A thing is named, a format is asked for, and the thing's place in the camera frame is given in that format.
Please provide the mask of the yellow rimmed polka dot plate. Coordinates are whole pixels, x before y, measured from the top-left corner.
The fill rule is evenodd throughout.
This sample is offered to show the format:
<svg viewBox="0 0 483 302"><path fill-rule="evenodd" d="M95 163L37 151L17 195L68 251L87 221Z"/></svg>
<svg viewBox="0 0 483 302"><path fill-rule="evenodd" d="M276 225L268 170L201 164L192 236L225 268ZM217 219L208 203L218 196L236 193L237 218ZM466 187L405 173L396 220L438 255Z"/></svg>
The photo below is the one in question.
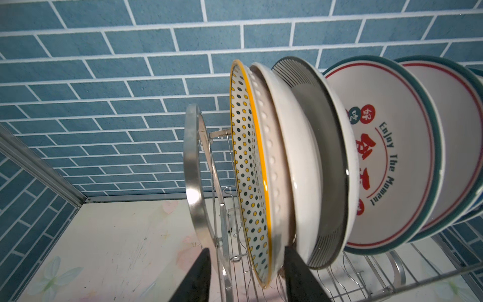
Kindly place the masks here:
<svg viewBox="0 0 483 302"><path fill-rule="evenodd" d="M230 71L230 123L236 190L249 261L260 286L265 288L272 269L253 102L248 72L241 61L234 60Z"/></svg>

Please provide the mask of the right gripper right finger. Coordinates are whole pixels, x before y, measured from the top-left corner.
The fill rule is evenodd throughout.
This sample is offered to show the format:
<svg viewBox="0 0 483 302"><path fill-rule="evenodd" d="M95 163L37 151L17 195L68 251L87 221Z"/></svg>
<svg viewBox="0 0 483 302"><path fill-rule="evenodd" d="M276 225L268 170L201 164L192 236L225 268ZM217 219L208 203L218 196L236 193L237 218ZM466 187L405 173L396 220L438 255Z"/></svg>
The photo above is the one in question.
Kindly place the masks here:
<svg viewBox="0 0 483 302"><path fill-rule="evenodd" d="M289 246L284 249L284 271L288 301L331 301L297 251Z"/></svg>

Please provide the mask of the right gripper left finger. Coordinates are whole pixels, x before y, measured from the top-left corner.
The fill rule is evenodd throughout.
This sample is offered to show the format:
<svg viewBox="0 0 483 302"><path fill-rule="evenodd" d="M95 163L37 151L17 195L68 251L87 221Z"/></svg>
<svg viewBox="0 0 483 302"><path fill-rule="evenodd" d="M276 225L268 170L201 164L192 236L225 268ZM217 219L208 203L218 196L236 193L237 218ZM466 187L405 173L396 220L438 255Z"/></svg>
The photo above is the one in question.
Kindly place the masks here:
<svg viewBox="0 0 483 302"><path fill-rule="evenodd" d="M205 248L198 255L170 301L209 301L211 285L211 254Z"/></svg>

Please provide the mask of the orange rimmed floral pattern plate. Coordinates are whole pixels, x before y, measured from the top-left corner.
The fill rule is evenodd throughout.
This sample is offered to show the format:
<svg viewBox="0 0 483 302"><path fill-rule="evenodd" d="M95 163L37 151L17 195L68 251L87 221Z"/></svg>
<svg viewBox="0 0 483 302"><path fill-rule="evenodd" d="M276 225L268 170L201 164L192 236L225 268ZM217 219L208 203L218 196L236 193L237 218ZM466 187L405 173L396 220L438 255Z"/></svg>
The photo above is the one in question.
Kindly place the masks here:
<svg viewBox="0 0 483 302"><path fill-rule="evenodd" d="M315 251L321 221L321 162L304 111L289 86L268 67L250 66L260 84L256 113L260 123L264 177L269 189L273 232L296 249L305 264Z"/></svg>

